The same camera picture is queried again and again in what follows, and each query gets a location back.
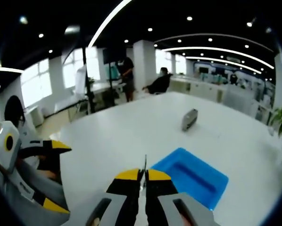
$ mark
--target black ceiling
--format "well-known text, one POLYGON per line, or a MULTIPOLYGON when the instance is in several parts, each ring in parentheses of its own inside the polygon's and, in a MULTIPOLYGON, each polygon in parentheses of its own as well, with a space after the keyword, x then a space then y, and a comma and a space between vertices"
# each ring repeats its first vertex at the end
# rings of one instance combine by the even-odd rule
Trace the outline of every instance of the black ceiling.
MULTIPOLYGON (((106 16, 118 5, 120 0, 97 1, 92 4, 75 3, 62 6, 37 6, 36 8, 21 8, 19 11, 7 10, 3 14, 3 26, 0 24, 0 60, 2 66, 25 69, 44 58, 53 58, 61 54, 64 43, 64 31, 68 25, 80 24, 85 29, 86 45, 96 32, 106 16), (25 15, 28 24, 20 24, 20 15, 25 15)), ((128 46, 138 40, 152 42, 187 34, 212 33, 211 35, 195 35, 162 40, 157 42, 158 48, 173 48, 186 46, 218 47, 239 51, 266 61, 274 66, 274 56, 278 53, 274 33, 266 33, 268 24, 264 15, 253 5, 243 2, 194 2, 186 0, 132 0, 107 25, 96 41, 98 47, 105 47, 110 43, 123 44, 128 39, 128 46), (246 23, 255 18, 251 28, 246 23), (214 34, 228 34, 244 39, 224 37, 214 34), (260 43, 266 48, 245 39, 260 43)), ((200 56, 203 51, 188 50, 175 53, 186 53, 186 56, 200 56)), ((245 65, 259 70, 265 69, 263 75, 273 78, 275 70, 263 64, 219 51, 205 50, 205 57, 220 58, 235 57, 245 60, 245 65)), ((9 76, 0 75, 0 85, 8 84, 9 76)))

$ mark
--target desk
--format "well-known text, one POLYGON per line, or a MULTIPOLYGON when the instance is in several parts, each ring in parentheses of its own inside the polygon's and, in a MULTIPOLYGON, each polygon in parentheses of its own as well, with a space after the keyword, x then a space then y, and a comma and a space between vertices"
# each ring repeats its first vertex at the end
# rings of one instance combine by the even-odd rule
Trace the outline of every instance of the desk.
MULTIPOLYGON (((117 81, 112 82, 113 88, 122 87, 125 84, 117 81)), ((93 94, 98 94, 101 92, 104 92, 110 88, 109 82, 104 83, 94 83, 91 87, 91 92, 93 94)), ((67 99, 64 99, 62 101, 59 101, 55 104, 55 113, 61 112, 63 110, 66 110, 72 106, 75 106, 79 104, 80 102, 86 101, 87 97, 82 97, 81 95, 75 95, 75 87, 71 90, 73 93, 73 96, 68 97, 67 99)))
POLYGON ((202 97, 218 103, 222 102, 227 91, 227 85, 215 85, 187 76, 173 76, 171 82, 177 83, 170 85, 172 91, 202 97))
POLYGON ((257 226, 275 205, 282 186, 275 159, 282 141, 262 123, 229 107, 180 93, 165 93, 83 117, 51 138, 72 147, 60 156, 70 210, 106 190, 121 171, 148 167, 183 147, 229 177, 214 210, 222 226, 257 226), (188 132, 181 120, 199 111, 188 132))
MULTIPOLYGON (((124 85, 125 85, 124 83, 120 83, 117 81, 112 82, 113 88, 123 87, 124 85)), ((93 94, 98 94, 108 90, 110 88, 110 85, 109 82, 95 82, 90 88, 93 94)))

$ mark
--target blue tray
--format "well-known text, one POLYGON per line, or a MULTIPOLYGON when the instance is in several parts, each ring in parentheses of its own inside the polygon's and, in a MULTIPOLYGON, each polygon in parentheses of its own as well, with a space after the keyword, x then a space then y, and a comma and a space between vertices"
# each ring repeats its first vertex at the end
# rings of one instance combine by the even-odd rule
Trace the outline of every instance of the blue tray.
POLYGON ((165 172, 178 192, 186 192, 213 210, 228 184, 228 177, 183 148, 178 148, 152 169, 165 172))

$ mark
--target window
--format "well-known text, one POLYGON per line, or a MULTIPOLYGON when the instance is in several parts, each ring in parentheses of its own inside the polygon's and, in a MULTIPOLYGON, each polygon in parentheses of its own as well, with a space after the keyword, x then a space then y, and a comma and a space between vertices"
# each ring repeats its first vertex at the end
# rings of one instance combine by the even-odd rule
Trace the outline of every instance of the window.
MULTIPOLYGON (((93 77, 95 80, 100 80, 97 48, 86 48, 85 54, 88 77, 93 77)), ((63 79, 65 88, 70 88, 75 85, 75 74, 82 66, 83 50, 82 48, 78 48, 69 55, 65 61, 65 65, 63 66, 63 79)))
POLYGON ((20 76, 25 107, 52 94, 49 60, 45 59, 24 70, 20 76))
POLYGON ((181 55, 175 55, 175 73, 186 74, 186 58, 181 55))
POLYGON ((170 73, 173 72, 173 67, 171 65, 171 53, 164 52, 162 50, 156 49, 156 71, 157 74, 160 73, 161 67, 166 67, 170 73))

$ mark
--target floor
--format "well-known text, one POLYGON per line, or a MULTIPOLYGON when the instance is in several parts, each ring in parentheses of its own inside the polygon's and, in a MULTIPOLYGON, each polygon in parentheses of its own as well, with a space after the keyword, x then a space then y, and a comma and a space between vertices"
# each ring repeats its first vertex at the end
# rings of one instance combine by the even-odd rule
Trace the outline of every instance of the floor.
MULTIPOLYGON (((117 105, 125 104, 126 103, 125 95, 121 93, 119 95, 119 99, 115 100, 115 103, 117 105)), ((46 118, 44 123, 36 128, 36 131, 40 138, 49 139, 52 138, 50 137, 51 134, 57 133, 58 131, 60 131, 60 129, 63 126, 68 125, 84 116, 85 116, 84 113, 81 112, 76 113, 76 107, 72 107, 68 110, 64 110, 58 114, 46 118)))

